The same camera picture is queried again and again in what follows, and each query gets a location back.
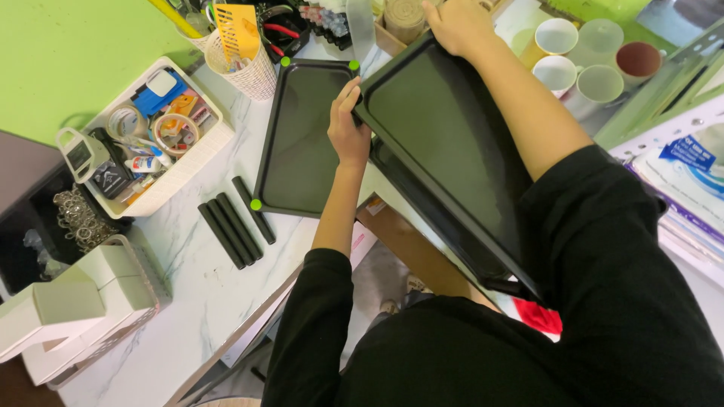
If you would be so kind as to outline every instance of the black tube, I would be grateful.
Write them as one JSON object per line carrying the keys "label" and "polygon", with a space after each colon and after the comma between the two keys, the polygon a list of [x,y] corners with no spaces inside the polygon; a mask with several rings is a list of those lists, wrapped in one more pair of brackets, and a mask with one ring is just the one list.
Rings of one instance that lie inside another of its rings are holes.
{"label": "black tube", "polygon": [[254,240],[254,237],[251,235],[251,233],[249,233],[249,229],[247,229],[246,225],[244,225],[244,222],[242,222],[239,214],[236,212],[234,206],[231,204],[231,201],[229,201],[229,197],[222,192],[216,196],[216,200],[222,206],[222,210],[229,218],[229,221],[231,221],[231,225],[234,227],[234,230],[236,230],[236,233],[241,238],[241,241],[244,242],[244,246],[246,246],[246,248],[249,250],[251,257],[253,257],[255,260],[261,259],[264,254],[261,252],[261,249],[256,244],[256,240]]}
{"label": "black tube", "polygon": [[241,177],[234,177],[231,182],[234,184],[236,191],[239,193],[241,200],[244,202],[244,206],[246,206],[246,210],[248,210],[251,214],[251,219],[254,219],[254,223],[256,223],[256,226],[259,228],[259,231],[261,232],[261,235],[264,236],[266,242],[270,245],[276,243],[277,237],[274,236],[274,232],[272,232],[272,228],[266,221],[264,214],[251,208],[251,194],[249,193],[249,190],[246,189],[244,181],[241,180]]}
{"label": "black tube", "polygon": [[201,212],[201,216],[206,220],[206,223],[209,224],[211,231],[214,232],[216,239],[224,247],[224,250],[227,252],[227,255],[229,255],[229,258],[234,263],[234,266],[236,266],[236,268],[239,270],[246,267],[244,261],[241,259],[236,250],[234,250],[234,246],[232,246],[231,241],[224,234],[224,230],[222,230],[221,225],[219,225],[219,223],[216,221],[214,215],[211,214],[209,206],[202,203],[198,206],[198,211]]}
{"label": "black tube", "polygon": [[216,218],[216,220],[219,222],[219,225],[221,225],[224,233],[231,241],[231,244],[234,246],[234,250],[239,253],[241,259],[244,261],[244,264],[246,264],[247,266],[254,264],[255,260],[251,258],[249,249],[246,248],[244,242],[239,238],[239,235],[234,230],[234,227],[229,221],[229,218],[224,214],[224,211],[219,205],[219,202],[216,199],[211,199],[208,204],[209,209],[211,210],[211,214],[214,215],[214,218]]}

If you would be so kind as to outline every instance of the white glue bottle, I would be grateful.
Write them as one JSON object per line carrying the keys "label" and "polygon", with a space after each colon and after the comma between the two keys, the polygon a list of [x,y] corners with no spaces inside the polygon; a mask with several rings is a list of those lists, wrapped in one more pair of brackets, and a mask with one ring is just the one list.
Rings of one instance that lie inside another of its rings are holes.
{"label": "white glue bottle", "polygon": [[125,164],[133,172],[158,172],[161,169],[158,157],[135,157],[132,160],[126,160]]}
{"label": "white glue bottle", "polygon": [[151,152],[154,156],[156,156],[157,159],[161,162],[161,165],[163,165],[166,168],[171,168],[171,166],[174,164],[173,161],[171,161],[171,156],[164,153],[163,150],[161,150],[158,147],[151,146]]}

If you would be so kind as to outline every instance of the black tray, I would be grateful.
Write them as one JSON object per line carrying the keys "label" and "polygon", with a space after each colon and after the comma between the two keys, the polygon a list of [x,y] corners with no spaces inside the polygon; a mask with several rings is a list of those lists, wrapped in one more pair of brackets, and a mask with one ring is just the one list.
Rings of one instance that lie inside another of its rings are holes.
{"label": "black tray", "polygon": [[319,218],[339,159],[329,109],[357,75],[349,62],[291,59],[279,69],[254,198],[261,211]]}
{"label": "black tray", "polygon": [[449,211],[542,298],[546,256],[517,211],[532,181],[476,70],[428,32],[361,90],[355,114],[439,201],[437,210]]}

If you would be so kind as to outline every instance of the burlap roll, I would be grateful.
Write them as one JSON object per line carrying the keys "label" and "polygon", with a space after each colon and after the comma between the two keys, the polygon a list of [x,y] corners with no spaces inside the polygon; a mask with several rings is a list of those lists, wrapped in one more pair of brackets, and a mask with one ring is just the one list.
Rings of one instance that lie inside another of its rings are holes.
{"label": "burlap roll", "polygon": [[384,26],[405,44],[416,40],[425,28],[422,0],[387,0]]}

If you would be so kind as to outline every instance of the storage basket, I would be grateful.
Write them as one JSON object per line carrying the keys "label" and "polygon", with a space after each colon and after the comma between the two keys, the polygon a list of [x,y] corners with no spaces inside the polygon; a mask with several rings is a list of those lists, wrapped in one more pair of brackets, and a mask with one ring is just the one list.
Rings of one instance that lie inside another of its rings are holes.
{"label": "storage basket", "polygon": [[209,42],[209,38],[216,32],[214,30],[214,33],[211,33],[209,35],[206,35],[201,38],[188,38],[181,30],[179,30],[178,27],[176,27],[176,31],[181,35],[186,41],[192,43],[196,48],[200,49],[201,52],[204,52],[206,50],[206,43]]}
{"label": "storage basket", "polygon": [[277,74],[266,54],[266,49],[259,44],[259,51],[249,66],[237,72],[228,72],[228,62],[224,56],[224,47],[216,30],[209,36],[204,53],[206,64],[212,71],[221,75],[234,85],[236,89],[255,101],[264,101],[274,96],[277,87]]}
{"label": "storage basket", "polygon": [[141,86],[146,84],[148,77],[159,69],[171,67],[178,73],[181,78],[192,88],[198,95],[203,98],[214,115],[219,118],[216,124],[209,128],[194,144],[189,151],[183,155],[166,173],[143,193],[132,204],[127,205],[122,202],[107,199],[101,191],[92,183],[84,184],[88,190],[108,215],[113,219],[121,217],[147,217],[151,216],[158,208],[163,206],[171,197],[178,192],[207,162],[209,162],[216,153],[221,151],[224,146],[234,137],[234,130],[224,121],[224,114],[212,102],[206,94],[199,88],[181,68],[179,68],[171,59],[163,56],[158,59],[150,68],[148,68],[131,86],[121,93],[113,102],[110,103],[101,113],[88,123],[83,129],[83,133],[88,132],[96,127],[104,127],[109,114],[116,106],[128,104],[130,97]]}

